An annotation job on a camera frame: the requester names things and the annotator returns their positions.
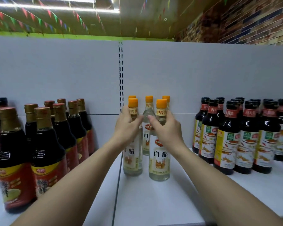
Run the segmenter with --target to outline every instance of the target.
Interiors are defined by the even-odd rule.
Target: red label
[[[83,138],[77,139],[77,146],[78,146],[79,163],[82,163],[85,159],[89,157],[87,135],[84,136]]]
[[[200,110],[208,110],[208,104],[201,104]]]
[[[277,117],[277,110],[276,109],[263,109],[263,116],[265,117]]]
[[[227,109],[224,116],[230,117],[230,118],[236,118],[238,112],[239,112],[239,110],[237,110],[237,109],[236,110]]]
[[[162,144],[161,144],[161,142],[158,139],[155,140],[155,144],[160,146],[160,147],[162,147]]]
[[[74,147],[66,149],[67,171],[73,170],[79,165],[78,148]]]
[[[66,157],[55,164],[45,167],[31,166],[31,169],[35,179],[37,198],[39,198],[67,174]]]
[[[89,155],[92,155],[94,152],[93,129],[87,131],[87,139],[88,139],[88,152]]]
[[[217,107],[212,107],[212,106],[209,106],[209,107],[208,107],[208,113],[213,113],[213,114],[215,114],[215,113],[217,113],[217,112],[218,112]]]
[[[255,109],[245,109],[243,111],[243,116],[245,116],[245,117],[256,117],[256,110]]]
[[[151,124],[146,124],[146,125],[144,126],[144,128],[147,129],[147,130],[150,130]]]
[[[218,110],[222,110],[223,111],[223,104],[218,104]]]
[[[30,164],[0,168],[0,188],[5,209],[29,204],[36,197]]]

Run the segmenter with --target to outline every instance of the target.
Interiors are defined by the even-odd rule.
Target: person's left hand
[[[135,121],[132,121],[129,107],[126,105],[122,108],[115,130],[113,134],[113,141],[120,146],[121,149],[125,148],[136,137],[139,126],[142,123],[144,116],[138,115]]]

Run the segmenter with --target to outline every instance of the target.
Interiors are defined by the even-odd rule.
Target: red neck label
[[[236,110],[227,109],[224,116],[229,117],[229,118],[237,118],[238,112],[239,112],[238,109],[236,109]]]
[[[256,117],[256,110],[255,109],[245,109],[243,111],[243,116],[245,116],[245,117]]]
[[[200,110],[208,110],[208,104],[201,104]]]
[[[218,104],[218,110],[222,110],[223,111],[223,104]]]
[[[218,112],[217,107],[212,107],[212,106],[208,107],[208,113],[217,114],[217,112]]]
[[[263,116],[265,117],[277,117],[277,110],[276,109],[263,109]]]

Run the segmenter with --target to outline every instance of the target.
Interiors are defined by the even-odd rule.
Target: light strip
[[[4,8],[27,8],[27,9],[45,9],[45,10],[65,10],[65,11],[82,11],[82,12],[98,12],[98,13],[119,13],[119,9],[93,9],[93,8],[72,8],[63,6],[39,6],[39,5],[25,5],[25,4],[9,4],[0,3],[0,7]]]

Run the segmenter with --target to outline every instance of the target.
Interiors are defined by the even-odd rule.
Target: person
[[[131,120],[124,106],[112,138],[64,176],[18,217],[12,226],[82,225],[113,161],[134,140],[143,116]],[[148,116],[159,140],[181,164],[219,226],[283,226],[283,219],[184,144],[181,124],[167,111],[162,126]]]

